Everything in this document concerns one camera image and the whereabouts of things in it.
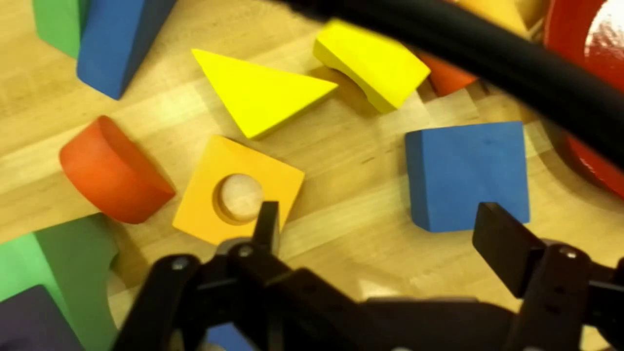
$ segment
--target green block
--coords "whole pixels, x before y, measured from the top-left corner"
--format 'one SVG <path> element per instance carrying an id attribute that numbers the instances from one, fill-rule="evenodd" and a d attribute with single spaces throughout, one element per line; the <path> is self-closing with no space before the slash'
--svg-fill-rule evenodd
<path id="1" fill-rule="evenodd" d="M 44 285 L 86 351 L 112 349 L 118 330 L 108 277 L 118 248 L 102 215 L 20 236 L 0 246 L 0 300 Z"/>
<path id="2" fill-rule="evenodd" d="M 34 0 L 40 37 L 77 59 L 88 6 L 90 0 Z"/>

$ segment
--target blue foam block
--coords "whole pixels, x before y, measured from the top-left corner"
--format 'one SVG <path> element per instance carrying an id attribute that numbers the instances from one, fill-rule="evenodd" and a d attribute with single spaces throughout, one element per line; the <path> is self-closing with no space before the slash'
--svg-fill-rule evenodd
<path id="1" fill-rule="evenodd" d="M 412 221 L 430 232 L 473 230 L 482 201 L 529 221 L 521 123 L 428 129 L 406 135 Z"/>
<path id="2" fill-rule="evenodd" d="M 174 2 L 92 0 L 79 55 L 79 78 L 120 100 Z"/>
<path id="3" fill-rule="evenodd" d="M 254 351 L 248 339 L 239 332 L 235 324 L 221 324 L 209 330 L 209 345 L 219 345 L 225 351 Z"/>

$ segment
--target black hose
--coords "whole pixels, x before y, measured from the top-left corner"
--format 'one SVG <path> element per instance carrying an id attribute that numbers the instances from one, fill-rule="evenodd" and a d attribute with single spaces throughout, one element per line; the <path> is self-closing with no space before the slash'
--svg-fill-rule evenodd
<path id="1" fill-rule="evenodd" d="M 463 66 L 533 105 L 624 170 L 624 96 L 580 66 L 443 0 L 285 0 Z"/>

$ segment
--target red object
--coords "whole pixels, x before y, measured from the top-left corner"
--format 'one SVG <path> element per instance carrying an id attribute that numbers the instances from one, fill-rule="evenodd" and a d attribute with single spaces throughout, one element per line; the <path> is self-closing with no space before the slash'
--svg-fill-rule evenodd
<path id="1" fill-rule="evenodd" d="M 623 4 L 623 0 L 553 0 L 545 43 L 564 59 L 624 92 Z M 593 182 L 624 197 L 623 170 L 572 135 L 564 135 L 562 146 Z"/>
<path id="2" fill-rule="evenodd" d="M 176 189 L 110 117 L 100 117 L 61 150 L 75 187 L 120 222 L 145 222 Z"/>
<path id="3" fill-rule="evenodd" d="M 428 53 L 422 55 L 422 61 L 432 68 L 430 82 L 437 96 L 449 96 L 478 80 L 471 72 Z"/>

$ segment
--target wood grain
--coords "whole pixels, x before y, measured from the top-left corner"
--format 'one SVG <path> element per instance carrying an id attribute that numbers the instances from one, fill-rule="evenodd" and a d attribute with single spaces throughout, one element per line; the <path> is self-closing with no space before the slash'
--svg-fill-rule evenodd
<path id="1" fill-rule="evenodd" d="M 527 24 L 543 2 L 527 4 Z M 426 127 L 523 121 L 531 176 L 531 228 L 615 265 L 624 254 L 624 205 L 576 176 L 556 154 L 551 127 L 490 84 L 447 98 L 414 96 L 377 115 L 363 92 L 313 57 L 317 24 L 260 0 L 178 0 L 172 18 L 122 102 L 81 84 L 77 63 L 36 37 L 30 2 L 0 0 L 0 240 L 96 209 L 61 174 L 59 148 L 98 115 L 141 143 L 180 195 L 213 135 L 233 137 L 307 172 L 281 236 L 281 258 L 313 267 L 354 299 L 379 295 L 475 295 L 517 300 L 471 248 L 471 232 L 434 236 L 410 222 L 404 133 Z M 338 96 L 258 141 L 244 141 L 194 63 L 192 49 L 313 74 L 342 84 Z M 180 195 L 155 219 L 120 226 L 122 256 L 110 297 L 124 320 L 151 263 L 213 248 L 176 232 Z M 603 345 L 586 338 L 590 349 Z"/>

